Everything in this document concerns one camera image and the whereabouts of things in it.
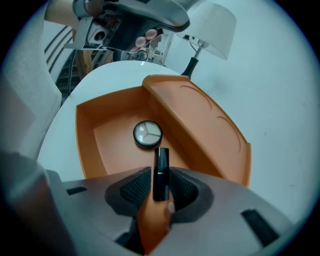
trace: gray fabric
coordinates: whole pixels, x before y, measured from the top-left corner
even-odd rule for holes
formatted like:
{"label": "gray fabric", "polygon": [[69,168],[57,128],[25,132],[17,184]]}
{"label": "gray fabric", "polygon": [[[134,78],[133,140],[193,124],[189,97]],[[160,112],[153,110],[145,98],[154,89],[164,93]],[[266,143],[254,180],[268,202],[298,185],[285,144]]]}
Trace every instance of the gray fabric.
{"label": "gray fabric", "polygon": [[42,48],[46,5],[25,24],[1,70],[0,147],[37,159],[42,141],[61,105]]}

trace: white lampshade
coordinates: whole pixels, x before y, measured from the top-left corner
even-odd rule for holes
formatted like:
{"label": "white lampshade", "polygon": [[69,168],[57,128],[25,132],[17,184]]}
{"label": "white lampshade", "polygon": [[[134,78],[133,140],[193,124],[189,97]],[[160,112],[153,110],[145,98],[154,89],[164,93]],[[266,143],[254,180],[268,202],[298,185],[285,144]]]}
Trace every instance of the white lampshade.
{"label": "white lampshade", "polygon": [[190,17],[190,26],[177,36],[198,45],[208,44],[208,52],[227,60],[234,39],[237,19],[227,8],[211,2],[201,4]]}

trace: lamp base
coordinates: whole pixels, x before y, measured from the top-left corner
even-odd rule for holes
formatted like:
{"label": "lamp base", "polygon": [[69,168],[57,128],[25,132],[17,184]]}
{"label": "lamp base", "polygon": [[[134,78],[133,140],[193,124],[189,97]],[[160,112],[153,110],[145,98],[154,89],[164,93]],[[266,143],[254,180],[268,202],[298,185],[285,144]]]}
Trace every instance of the lamp base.
{"label": "lamp base", "polygon": [[188,76],[189,79],[191,79],[192,72],[194,71],[198,61],[199,60],[197,60],[195,57],[191,57],[188,66],[186,67],[185,71],[181,75]]}

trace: table lamp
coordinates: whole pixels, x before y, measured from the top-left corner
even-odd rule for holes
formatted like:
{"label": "table lamp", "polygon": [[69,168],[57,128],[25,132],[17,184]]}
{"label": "table lamp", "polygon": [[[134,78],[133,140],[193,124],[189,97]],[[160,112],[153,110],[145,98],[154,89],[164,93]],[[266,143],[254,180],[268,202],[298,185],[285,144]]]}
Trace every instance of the table lamp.
{"label": "table lamp", "polygon": [[177,36],[199,46],[183,76],[191,78],[202,49],[227,60],[234,39],[237,19],[227,8],[216,3],[201,4],[190,17],[190,26]]}

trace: black lipstick tube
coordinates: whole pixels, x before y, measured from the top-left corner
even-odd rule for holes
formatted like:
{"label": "black lipstick tube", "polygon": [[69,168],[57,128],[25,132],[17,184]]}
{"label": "black lipstick tube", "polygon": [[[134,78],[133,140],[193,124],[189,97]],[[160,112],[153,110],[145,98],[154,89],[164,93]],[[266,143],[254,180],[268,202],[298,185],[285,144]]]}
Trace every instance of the black lipstick tube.
{"label": "black lipstick tube", "polygon": [[169,149],[157,147],[154,152],[153,200],[169,200]]}

